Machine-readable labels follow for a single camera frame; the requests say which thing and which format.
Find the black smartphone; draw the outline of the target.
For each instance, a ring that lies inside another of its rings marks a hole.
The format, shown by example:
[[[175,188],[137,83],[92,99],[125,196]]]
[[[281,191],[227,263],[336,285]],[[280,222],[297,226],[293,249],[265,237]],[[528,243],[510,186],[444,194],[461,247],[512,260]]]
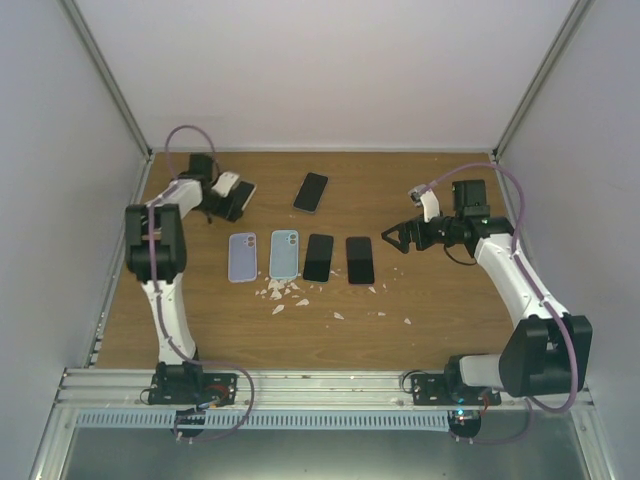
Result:
[[[329,280],[333,255],[334,237],[323,234],[309,236],[302,277],[315,283]]]

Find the purple smartphone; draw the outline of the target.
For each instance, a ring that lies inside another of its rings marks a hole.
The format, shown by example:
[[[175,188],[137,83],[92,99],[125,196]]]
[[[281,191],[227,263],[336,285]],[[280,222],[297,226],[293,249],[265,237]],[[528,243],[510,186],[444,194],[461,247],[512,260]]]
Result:
[[[372,242],[369,237],[346,239],[348,282],[351,285],[373,285],[375,273]]]

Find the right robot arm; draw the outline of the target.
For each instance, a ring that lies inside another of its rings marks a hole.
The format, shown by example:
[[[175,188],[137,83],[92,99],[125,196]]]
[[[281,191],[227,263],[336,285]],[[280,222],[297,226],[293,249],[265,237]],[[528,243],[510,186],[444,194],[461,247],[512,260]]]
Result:
[[[521,249],[515,227],[507,218],[491,215],[484,181],[457,181],[452,191],[454,213],[446,216],[431,189],[413,188],[408,195],[421,214],[382,234],[402,253],[463,246],[493,282],[513,322],[501,354],[450,358],[443,373],[444,396],[456,405],[484,389],[513,397],[565,394],[574,399],[585,383],[591,323],[571,314],[544,286]]]

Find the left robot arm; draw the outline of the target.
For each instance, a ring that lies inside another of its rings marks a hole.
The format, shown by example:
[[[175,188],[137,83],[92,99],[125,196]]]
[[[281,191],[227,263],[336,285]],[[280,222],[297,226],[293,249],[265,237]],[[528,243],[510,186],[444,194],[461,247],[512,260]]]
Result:
[[[182,281],[187,266],[183,219],[198,211],[235,222],[243,215],[240,179],[223,173],[210,154],[189,156],[188,168],[144,204],[125,210],[125,263],[149,301],[159,343],[148,389],[150,404],[225,405],[233,402],[234,374],[204,372],[189,330]]]

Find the phone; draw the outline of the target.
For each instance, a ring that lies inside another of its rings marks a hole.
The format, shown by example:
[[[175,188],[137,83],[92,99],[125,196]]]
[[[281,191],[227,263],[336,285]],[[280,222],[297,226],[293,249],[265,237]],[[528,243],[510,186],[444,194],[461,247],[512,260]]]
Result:
[[[235,190],[233,191],[234,200],[231,216],[231,219],[233,221],[237,221],[243,216],[246,207],[255,194],[255,191],[256,185],[244,180],[242,180],[235,188]]]
[[[232,234],[228,243],[228,280],[246,283],[257,279],[257,239],[253,232]]]
[[[293,201],[293,208],[313,214],[317,211],[329,178],[309,172],[306,174]]]

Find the light blue phone case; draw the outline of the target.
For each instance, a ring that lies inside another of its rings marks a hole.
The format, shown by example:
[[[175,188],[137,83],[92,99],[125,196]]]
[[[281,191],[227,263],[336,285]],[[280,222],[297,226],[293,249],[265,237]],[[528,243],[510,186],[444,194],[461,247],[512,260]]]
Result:
[[[269,274],[276,280],[294,279],[299,272],[299,233],[275,230],[271,234]]]

